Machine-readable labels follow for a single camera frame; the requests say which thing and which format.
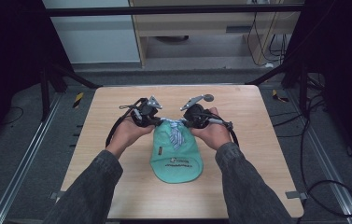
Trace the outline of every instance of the forearm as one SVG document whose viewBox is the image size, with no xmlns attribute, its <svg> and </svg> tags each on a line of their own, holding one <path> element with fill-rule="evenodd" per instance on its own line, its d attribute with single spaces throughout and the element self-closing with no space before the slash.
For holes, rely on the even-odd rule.
<svg viewBox="0 0 352 224">
<path fill-rule="evenodd" d="M 275 192 L 235 143 L 220 147 L 216 161 L 231 223 L 292 223 Z"/>
<path fill-rule="evenodd" d="M 70 186 L 44 223 L 104 223 L 122 168 L 103 150 Z"/>
</svg>

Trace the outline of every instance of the gray floor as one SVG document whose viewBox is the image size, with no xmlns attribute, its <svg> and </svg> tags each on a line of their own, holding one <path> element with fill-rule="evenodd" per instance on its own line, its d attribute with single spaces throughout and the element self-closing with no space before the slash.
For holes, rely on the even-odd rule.
<svg viewBox="0 0 352 224">
<path fill-rule="evenodd" d="M 244 39 L 237 35 L 227 37 L 190 36 L 190 39 L 184 42 L 163 42 L 151 38 L 147 64 L 144 68 L 118 68 L 111 72 L 95 73 L 79 71 L 79 74 L 95 83 L 108 86 L 243 84 L 263 75 L 270 69 L 255 65 L 248 55 Z M 283 91 L 279 86 L 279 80 L 281 80 L 281 76 L 274 77 L 260 86 L 268 113 L 277 115 L 292 112 L 293 114 L 271 117 L 273 124 L 294 117 L 298 111 L 292 102 L 285 103 L 273 98 L 273 89 L 288 98 L 291 98 L 290 96 L 296 91 L 294 89 Z M 35 220 L 42 220 L 55 203 L 49 196 L 52 192 L 60 189 L 74 146 L 77 143 L 77 135 L 81 130 L 80 125 L 86 118 L 94 95 L 94 90 L 87 89 L 70 79 L 66 79 L 66 81 L 69 84 L 67 93 L 60 95 L 61 101 L 53 122 L 50 124 L 35 155 L 34 162 L 8 211 L 8 220 L 17 219 L 20 223 L 35 223 Z M 72 108 L 72 104 L 79 92 L 84 92 L 84 97 L 79 108 L 75 109 Z M 316 93 L 316 91 L 309 91 L 311 96 Z M 56 96 L 59 95 L 51 93 L 51 99 Z M 12 107 L 9 110 L 5 122 L 14 119 L 15 121 L 0 128 L 0 199 L 38 128 L 41 117 L 39 86 L 35 85 L 17 93 L 12 100 L 12 105 L 17 107 Z M 319 136 L 322 146 L 329 155 L 329 160 L 345 184 L 352 188 L 352 157 L 347 156 L 345 141 L 338 133 L 337 126 L 332 121 L 331 114 L 327 112 L 326 106 L 323 105 L 312 112 L 311 122 L 311 129 Z M 300 192 L 305 191 L 299 162 L 301 137 L 285 136 L 299 134 L 302 129 L 303 123 L 300 119 L 275 128 L 291 175 Z M 308 137 L 305 138 L 303 144 L 303 161 L 308 185 L 326 178 L 325 170 L 317 158 L 315 147 Z M 338 200 L 332 193 L 332 188 L 320 187 L 314 191 L 314 194 L 324 204 L 341 211 Z M 191 222 L 179 220 L 172 223 Z M 302 223 L 349 222 L 345 218 L 328 213 L 312 200 L 308 200 Z"/>
</svg>

